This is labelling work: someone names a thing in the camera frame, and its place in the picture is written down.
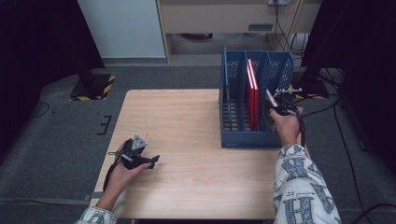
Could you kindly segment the beige desk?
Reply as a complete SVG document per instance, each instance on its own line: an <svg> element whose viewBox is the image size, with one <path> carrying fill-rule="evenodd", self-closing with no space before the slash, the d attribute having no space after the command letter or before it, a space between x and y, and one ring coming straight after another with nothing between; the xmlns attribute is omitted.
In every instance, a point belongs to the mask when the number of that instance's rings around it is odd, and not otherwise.
<svg viewBox="0 0 396 224"><path fill-rule="evenodd" d="M181 34L265 34L274 50L290 49L295 34L311 32L323 0L290 0L268 6L268 0L156 0L167 61L171 38ZM271 32L250 32L250 23L272 23Z"/></svg>

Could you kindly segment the black curtain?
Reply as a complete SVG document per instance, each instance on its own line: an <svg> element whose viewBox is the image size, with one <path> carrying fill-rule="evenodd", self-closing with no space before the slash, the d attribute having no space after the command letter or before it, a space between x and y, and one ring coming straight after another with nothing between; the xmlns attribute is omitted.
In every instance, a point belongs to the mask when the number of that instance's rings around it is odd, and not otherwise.
<svg viewBox="0 0 396 224"><path fill-rule="evenodd" d="M0 0L0 158L51 82L73 76L65 31L90 69L103 62L78 0Z"/></svg>
<svg viewBox="0 0 396 224"><path fill-rule="evenodd" d="M305 91L322 68L344 72L340 92L364 146L396 175L396 0L322 0L302 66Z"/></svg>

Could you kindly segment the person's right hand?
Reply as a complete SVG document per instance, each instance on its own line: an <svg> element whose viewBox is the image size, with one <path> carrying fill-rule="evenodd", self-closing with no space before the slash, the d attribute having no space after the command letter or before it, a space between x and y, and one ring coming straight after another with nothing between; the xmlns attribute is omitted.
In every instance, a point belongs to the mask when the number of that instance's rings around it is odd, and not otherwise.
<svg viewBox="0 0 396 224"><path fill-rule="evenodd" d="M270 116L274 120L281 146L295 145L300 134L298 117L294 115L281 116L274 109L270 110Z"/></svg>

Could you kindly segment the person's left hand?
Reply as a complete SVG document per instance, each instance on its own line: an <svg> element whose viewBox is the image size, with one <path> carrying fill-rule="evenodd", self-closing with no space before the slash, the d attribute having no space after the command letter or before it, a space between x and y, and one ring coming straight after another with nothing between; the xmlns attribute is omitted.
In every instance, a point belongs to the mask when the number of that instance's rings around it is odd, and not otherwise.
<svg viewBox="0 0 396 224"><path fill-rule="evenodd" d="M128 170L121 161L117 161L107 181L106 189L100 199L114 199L116 203L120 195L131 185L139 174L147 170L148 166L149 165L145 163L132 170Z"/></svg>

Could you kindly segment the black stand post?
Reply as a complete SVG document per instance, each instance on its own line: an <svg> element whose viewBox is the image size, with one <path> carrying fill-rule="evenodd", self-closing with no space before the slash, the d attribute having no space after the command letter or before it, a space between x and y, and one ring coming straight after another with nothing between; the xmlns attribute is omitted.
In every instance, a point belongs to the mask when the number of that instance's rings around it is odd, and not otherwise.
<svg viewBox="0 0 396 224"><path fill-rule="evenodd" d="M87 64L83 59L77 58L77 70L79 79L82 82L82 86L88 89L92 89L95 80L92 76L91 70L87 67Z"/></svg>

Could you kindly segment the black floor tape marks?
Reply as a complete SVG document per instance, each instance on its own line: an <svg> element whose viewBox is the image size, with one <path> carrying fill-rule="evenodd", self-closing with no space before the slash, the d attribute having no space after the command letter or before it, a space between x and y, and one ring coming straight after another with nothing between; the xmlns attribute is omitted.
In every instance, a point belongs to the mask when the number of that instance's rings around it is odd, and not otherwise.
<svg viewBox="0 0 396 224"><path fill-rule="evenodd" d="M110 125L111 120L112 120L112 116L111 115L103 115L103 118L104 118L104 120L99 124L101 129L99 130L97 135L106 135L107 130L108 130L109 125Z"/></svg>

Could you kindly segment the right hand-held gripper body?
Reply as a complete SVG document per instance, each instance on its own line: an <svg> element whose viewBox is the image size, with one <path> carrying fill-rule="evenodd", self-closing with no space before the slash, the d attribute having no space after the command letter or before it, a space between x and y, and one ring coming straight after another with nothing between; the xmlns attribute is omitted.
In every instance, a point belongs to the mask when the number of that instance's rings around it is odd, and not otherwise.
<svg viewBox="0 0 396 224"><path fill-rule="evenodd" d="M273 106L273 109L276 111L278 115L281 116L300 115L299 109L293 104L294 93L295 90L291 90L291 89L288 90L278 89L275 91L274 100L276 104Z"/></svg>

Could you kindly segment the red hardcover book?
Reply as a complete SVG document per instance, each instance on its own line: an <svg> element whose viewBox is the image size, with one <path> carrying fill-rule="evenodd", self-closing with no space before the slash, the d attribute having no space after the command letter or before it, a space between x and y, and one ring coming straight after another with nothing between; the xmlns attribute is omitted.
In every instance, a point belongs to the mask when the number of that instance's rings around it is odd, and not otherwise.
<svg viewBox="0 0 396 224"><path fill-rule="evenodd" d="M258 85L253 62L247 59L247 96L249 106L249 126L251 131L258 130Z"/></svg>

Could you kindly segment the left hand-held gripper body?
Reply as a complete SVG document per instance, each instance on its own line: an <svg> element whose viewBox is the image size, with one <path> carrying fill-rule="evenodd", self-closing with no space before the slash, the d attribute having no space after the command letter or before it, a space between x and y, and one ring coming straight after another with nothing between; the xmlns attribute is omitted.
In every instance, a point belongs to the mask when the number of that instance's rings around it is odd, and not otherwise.
<svg viewBox="0 0 396 224"><path fill-rule="evenodd" d="M141 164L150 163L151 158L142 156L142 152L148 143L138 134L133 138L126 140L121 149L115 152L108 152L108 155L114 155L115 161L121 161L125 168L132 170Z"/></svg>

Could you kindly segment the white panel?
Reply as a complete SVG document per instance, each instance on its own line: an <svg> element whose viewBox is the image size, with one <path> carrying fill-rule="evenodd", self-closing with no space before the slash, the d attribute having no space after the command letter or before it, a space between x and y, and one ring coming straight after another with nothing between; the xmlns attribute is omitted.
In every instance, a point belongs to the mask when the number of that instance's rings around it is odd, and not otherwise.
<svg viewBox="0 0 396 224"><path fill-rule="evenodd" d="M164 58L156 0L78 0L103 58Z"/></svg>

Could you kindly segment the black yellow striped stand base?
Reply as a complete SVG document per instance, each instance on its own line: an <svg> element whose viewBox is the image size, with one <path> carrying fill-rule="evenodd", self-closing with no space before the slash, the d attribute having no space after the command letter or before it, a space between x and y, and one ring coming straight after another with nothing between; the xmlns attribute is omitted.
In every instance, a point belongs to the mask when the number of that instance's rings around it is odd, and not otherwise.
<svg viewBox="0 0 396 224"><path fill-rule="evenodd" d="M324 99L329 97L329 91L325 84L321 80L317 79L312 87L302 89L302 91L295 92L293 95L296 99Z"/></svg>
<svg viewBox="0 0 396 224"><path fill-rule="evenodd" d="M85 80L80 78L70 93L72 101L104 100L115 80L114 75L92 75Z"/></svg>

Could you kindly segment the blue plastic file rack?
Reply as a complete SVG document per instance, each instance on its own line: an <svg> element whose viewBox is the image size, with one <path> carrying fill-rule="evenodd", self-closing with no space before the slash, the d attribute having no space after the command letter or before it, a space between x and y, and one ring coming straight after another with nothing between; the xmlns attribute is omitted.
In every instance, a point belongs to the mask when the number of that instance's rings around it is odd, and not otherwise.
<svg viewBox="0 0 396 224"><path fill-rule="evenodd" d="M253 62L258 85L258 130L249 126L247 59ZM224 50L219 82L219 123L223 147L279 147L276 131L269 132L264 117L265 92L274 97L278 89L288 90L293 75L293 59L286 51ZM229 86L232 130L228 130L225 85Z"/></svg>

